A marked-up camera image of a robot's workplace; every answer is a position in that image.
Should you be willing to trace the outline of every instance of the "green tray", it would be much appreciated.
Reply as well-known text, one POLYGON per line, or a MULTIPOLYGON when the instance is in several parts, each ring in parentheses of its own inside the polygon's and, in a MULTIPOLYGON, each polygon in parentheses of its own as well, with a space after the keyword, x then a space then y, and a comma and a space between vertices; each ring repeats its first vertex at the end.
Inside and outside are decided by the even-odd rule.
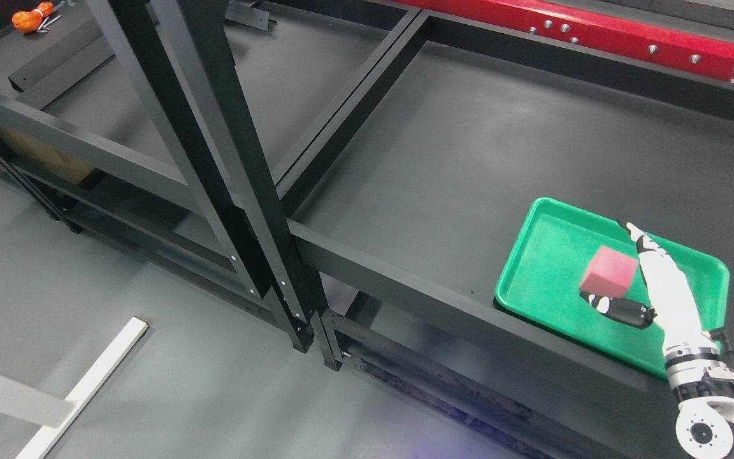
MULTIPOLYGON (((729 270, 720 259, 651 235, 687 275, 702 329, 723 325, 729 270)), ((495 289, 502 310, 666 379, 664 332, 609 320, 579 297, 582 274, 601 247, 636 256, 635 244, 617 222, 552 198, 534 201, 495 289)), ((641 273, 626 297, 649 304, 641 273)))

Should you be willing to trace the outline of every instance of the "red cube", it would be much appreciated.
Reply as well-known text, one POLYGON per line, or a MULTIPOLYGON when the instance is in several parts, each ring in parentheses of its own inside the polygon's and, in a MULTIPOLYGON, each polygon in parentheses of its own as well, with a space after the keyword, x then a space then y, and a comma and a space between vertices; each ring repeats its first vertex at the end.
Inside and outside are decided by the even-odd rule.
POLYGON ((622 297, 630 289, 638 260, 609 247, 600 247, 582 276, 580 291, 595 295, 622 297))

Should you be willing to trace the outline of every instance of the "white robot link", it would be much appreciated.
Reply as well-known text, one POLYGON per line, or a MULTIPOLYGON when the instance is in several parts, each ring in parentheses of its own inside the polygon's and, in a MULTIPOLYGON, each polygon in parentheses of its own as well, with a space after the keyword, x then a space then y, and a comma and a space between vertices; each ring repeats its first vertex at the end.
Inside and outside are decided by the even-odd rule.
POLYGON ((702 331, 687 277, 670 254, 634 224, 620 225, 636 244, 652 308, 588 291, 580 296, 609 319, 635 328, 654 322, 660 326, 667 380, 679 402, 679 444, 695 459, 734 459, 734 369, 722 360, 716 345, 723 340, 726 354, 723 331, 702 331))

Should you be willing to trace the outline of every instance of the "red metal beam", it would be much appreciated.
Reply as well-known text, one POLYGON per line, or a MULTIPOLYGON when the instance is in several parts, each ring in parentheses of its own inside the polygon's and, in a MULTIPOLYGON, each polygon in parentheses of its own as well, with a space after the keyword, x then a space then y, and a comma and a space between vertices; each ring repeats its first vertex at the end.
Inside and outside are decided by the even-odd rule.
POLYGON ((542 0, 396 0, 604 52, 734 81, 734 43, 542 0))

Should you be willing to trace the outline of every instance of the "black metal post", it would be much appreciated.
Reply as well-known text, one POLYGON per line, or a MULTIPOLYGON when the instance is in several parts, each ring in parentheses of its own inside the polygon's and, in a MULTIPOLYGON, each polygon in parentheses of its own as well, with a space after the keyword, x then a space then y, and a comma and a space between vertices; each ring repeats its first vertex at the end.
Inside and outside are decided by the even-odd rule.
MULTIPOLYGON (((262 241, 257 241, 248 230, 250 215, 236 206, 232 187, 225 180, 227 172, 219 169, 213 159, 213 139, 202 133, 145 4, 140 0, 102 1, 90 3, 90 9, 236 273, 252 296, 269 305, 277 325, 288 333, 294 348, 306 351, 312 331, 295 321, 280 302, 282 295, 277 293, 262 241)), ((259 146, 256 136, 254 141, 259 146)))
MULTIPOLYGON (((192 110, 201 119, 216 168, 245 209, 273 270, 275 287, 292 317, 320 326, 312 317, 326 308, 321 279, 300 261, 288 229, 222 30, 225 4, 160 0, 152 2, 152 8, 169 55, 180 69, 180 82, 190 93, 192 110)), ((321 337, 326 362, 334 364, 329 343, 324 334, 321 337)))

